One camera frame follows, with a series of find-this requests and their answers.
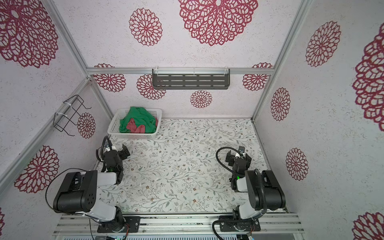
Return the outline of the green tank top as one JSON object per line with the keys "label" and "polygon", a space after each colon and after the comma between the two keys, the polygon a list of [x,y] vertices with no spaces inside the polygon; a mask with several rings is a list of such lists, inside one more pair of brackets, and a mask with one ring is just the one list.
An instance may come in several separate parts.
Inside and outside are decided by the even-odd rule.
{"label": "green tank top", "polygon": [[119,132],[123,134],[153,134],[156,132],[158,119],[145,108],[130,107],[127,115],[120,120]]}

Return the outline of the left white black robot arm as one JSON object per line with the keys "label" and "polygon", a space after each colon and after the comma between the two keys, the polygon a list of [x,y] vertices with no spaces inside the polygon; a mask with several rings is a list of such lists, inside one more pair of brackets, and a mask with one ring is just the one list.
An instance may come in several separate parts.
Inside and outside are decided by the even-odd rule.
{"label": "left white black robot arm", "polygon": [[82,215],[99,224],[99,231],[120,233],[129,230],[129,224],[118,206],[111,206],[97,199],[101,186],[119,185],[124,177],[123,161],[130,156],[126,145],[118,150],[108,136],[102,146],[96,149],[97,160],[102,170],[85,171],[76,169],[67,173],[49,207],[56,213]]}

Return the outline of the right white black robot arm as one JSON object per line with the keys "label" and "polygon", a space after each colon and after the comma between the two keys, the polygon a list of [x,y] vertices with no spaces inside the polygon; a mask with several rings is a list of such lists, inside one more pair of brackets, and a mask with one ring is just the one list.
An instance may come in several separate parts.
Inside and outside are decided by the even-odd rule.
{"label": "right white black robot arm", "polygon": [[234,220],[256,220],[267,213],[286,207],[285,194],[273,171],[250,169],[252,158],[246,153],[245,147],[228,150],[222,165],[232,173],[231,189],[236,193],[246,193],[248,200],[234,208]]}

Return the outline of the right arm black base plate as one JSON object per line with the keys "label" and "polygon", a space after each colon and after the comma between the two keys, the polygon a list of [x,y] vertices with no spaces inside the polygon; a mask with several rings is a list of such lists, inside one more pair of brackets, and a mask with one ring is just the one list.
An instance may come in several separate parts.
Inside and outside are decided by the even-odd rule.
{"label": "right arm black base plate", "polygon": [[259,220],[234,220],[232,216],[219,216],[221,232],[259,232]]}

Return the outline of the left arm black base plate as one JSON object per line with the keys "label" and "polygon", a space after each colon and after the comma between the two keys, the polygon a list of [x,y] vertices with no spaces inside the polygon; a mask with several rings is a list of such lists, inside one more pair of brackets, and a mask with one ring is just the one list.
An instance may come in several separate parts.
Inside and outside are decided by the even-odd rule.
{"label": "left arm black base plate", "polygon": [[137,233],[140,226],[140,217],[123,217],[109,222],[101,222],[97,233]]}

